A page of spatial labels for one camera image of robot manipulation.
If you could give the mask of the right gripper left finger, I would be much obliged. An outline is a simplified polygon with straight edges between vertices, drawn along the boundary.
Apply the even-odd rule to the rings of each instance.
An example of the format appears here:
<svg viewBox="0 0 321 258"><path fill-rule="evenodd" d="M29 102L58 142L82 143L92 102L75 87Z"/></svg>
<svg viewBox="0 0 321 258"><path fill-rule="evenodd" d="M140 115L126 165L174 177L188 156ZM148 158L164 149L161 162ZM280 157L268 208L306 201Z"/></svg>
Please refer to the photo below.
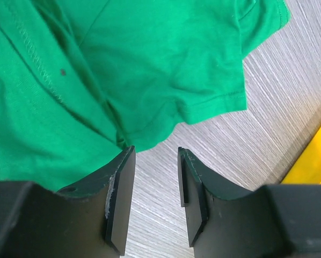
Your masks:
<svg viewBox="0 0 321 258"><path fill-rule="evenodd" d="M0 257L121 257L125 254L136 153L53 192L0 181Z"/></svg>

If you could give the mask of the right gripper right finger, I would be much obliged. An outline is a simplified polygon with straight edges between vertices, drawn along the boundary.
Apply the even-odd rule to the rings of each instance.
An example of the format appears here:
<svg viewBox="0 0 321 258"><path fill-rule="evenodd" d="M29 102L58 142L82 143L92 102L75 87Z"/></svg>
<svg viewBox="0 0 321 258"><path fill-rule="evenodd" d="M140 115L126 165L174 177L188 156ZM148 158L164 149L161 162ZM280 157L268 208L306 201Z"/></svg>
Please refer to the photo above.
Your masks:
<svg viewBox="0 0 321 258"><path fill-rule="evenodd" d="M321 185L250 191L185 148L178 177L195 257L321 257Z"/></svg>

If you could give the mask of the green t-shirt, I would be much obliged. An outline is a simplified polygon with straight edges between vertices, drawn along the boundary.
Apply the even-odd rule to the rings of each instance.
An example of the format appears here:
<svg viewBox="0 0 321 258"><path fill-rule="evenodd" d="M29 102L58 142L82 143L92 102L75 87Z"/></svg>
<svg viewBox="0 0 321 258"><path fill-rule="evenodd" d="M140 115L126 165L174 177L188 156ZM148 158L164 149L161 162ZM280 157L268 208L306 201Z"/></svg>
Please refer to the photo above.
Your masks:
<svg viewBox="0 0 321 258"><path fill-rule="evenodd" d="M0 181L58 190L179 123L247 108L285 1L0 1Z"/></svg>

